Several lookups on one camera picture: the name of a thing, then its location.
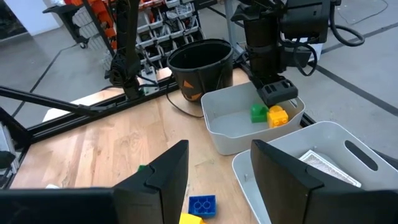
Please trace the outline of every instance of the gray floor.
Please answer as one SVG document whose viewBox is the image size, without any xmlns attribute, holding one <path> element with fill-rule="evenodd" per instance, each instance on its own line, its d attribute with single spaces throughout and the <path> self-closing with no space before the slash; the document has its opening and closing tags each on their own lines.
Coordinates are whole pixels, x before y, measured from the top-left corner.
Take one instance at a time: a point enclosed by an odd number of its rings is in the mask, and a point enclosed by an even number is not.
<svg viewBox="0 0 398 224">
<path fill-rule="evenodd" d="M 336 22 L 355 28 L 362 34 L 394 24 L 398 22 L 398 1 L 387 2 L 389 7 L 383 13 L 359 24 L 350 26 L 339 14 L 336 15 Z M 354 23 L 384 7 L 385 3 L 381 0 L 343 0 L 338 11 L 347 22 Z M 224 12 L 223 5 L 219 4 L 214 8 Z M 207 38 L 228 39 L 226 22 L 220 15 L 203 9 L 200 11 L 200 20 Z M 361 47 L 340 47 L 323 54 L 319 65 L 398 107 L 398 77 L 395 69 L 398 44 L 394 40 L 397 36 L 398 27 L 368 38 Z M 238 42 L 245 41 L 243 29 L 238 26 L 236 38 Z M 329 34 L 324 49 L 337 43 L 333 35 Z M 65 29 L 7 46 L 0 45 L 1 85 L 30 91 L 59 50 L 73 45 L 74 42 Z M 103 79 L 104 71 L 99 59 L 100 55 L 79 46 L 63 50 L 34 93 L 72 101 L 97 92 L 109 85 Z M 303 77 L 295 68 L 290 68 L 284 75 L 298 86 L 300 97 L 307 106 L 306 112 L 316 121 L 335 121 L 369 146 L 398 158 L 396 115 L 342 87 L 320 72 L 315 72 L 311 77 Z M 9 113 L 15 112 L 19 103 L 0 97 L 0 105 Z M 43 106 L 26 103 L 16 118 L 24 126 L 32 126 L 41 122 L 47 110 Z"/>
</svg>

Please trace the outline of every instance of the paper in bin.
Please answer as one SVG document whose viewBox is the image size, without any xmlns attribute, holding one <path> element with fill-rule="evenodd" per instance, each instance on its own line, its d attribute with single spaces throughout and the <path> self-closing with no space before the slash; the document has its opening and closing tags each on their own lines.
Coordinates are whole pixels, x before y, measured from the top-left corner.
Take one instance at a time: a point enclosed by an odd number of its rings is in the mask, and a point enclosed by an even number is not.
<svg viewBox="0 0 398 224">
<path fill-rule="evenodd" d="M 318 170 L 327 173 L 337 179 L 340 179 L 344 182 L 352 184 L 356 187 L 361 187 L 361 183 L 359 183 L 354 178 L 350 177 L 348 174 L 328 162 L 326 159 L 319 156 L 316 152 L 309 150 L 302 157 L 299 158 L 301 161 L 305 162 L 312 167 L 317 168 Z"/>
</svg>

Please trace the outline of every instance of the wooden table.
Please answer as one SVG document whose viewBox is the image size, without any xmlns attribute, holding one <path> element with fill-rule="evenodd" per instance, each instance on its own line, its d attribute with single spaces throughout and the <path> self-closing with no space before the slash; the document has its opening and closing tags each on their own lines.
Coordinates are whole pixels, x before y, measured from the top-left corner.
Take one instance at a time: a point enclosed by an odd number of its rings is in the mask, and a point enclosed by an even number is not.
<svg viewBox="0 0 398 224">
<path fill-rule="evenodd" d="M 235 85 L 247 81 L 242 70 L 234 70 Z M 120 93 L 108 89 L 77 103 L 90 105 Z M 179 91 L 170 99 L 190 113 L 202 114 L 200 106 Z M 49 111 L 46 119 L 63 113 Z M 188 196 L 214 194 L 217 216 L 207 223 L 256 223 L 232 170 L 234 156 L 218 154 L 204 120 L 182 114 L 165 96 L 32 145 L 11 187 L 110 187 L 181 139 L 188 139 L 190 148 L 182 211 L 188 210 Z"/>
</svg>

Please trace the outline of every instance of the small green object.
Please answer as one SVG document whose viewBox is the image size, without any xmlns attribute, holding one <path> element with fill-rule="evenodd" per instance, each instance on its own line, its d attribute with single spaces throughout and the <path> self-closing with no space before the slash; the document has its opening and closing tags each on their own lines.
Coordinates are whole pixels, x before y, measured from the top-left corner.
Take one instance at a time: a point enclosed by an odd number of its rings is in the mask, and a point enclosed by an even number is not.
<svg viewBox="0 0 398 224">
<path fill-rule="evenodd" d="M 268 107 L 262 104 L 254 104 L 251 106 L 251 122 L 267 122 Z"/>
<path fill-rule="evenodd" d="M 145 166 L 146 166 L 146 165 L 140 165 L 140 166 L 138 167 L 138 171 L 140 171 L 140 170 L 144 169 L 144 168 L 145 168 Z"/>
</svg>

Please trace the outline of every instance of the blue lego brick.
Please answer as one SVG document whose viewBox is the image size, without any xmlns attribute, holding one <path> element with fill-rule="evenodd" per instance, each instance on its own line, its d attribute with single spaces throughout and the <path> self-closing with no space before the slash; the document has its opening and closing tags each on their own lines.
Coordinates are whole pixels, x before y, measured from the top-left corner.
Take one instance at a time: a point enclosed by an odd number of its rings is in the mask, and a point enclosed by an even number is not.
<svg viewBox="0 0 398 224">
<path fill-rule="evenodd" d="M 188 213 L 202 218 L 211 218 L 216 215 L 216 196 L 191 196 L 189 197 Z"/>
</svg>

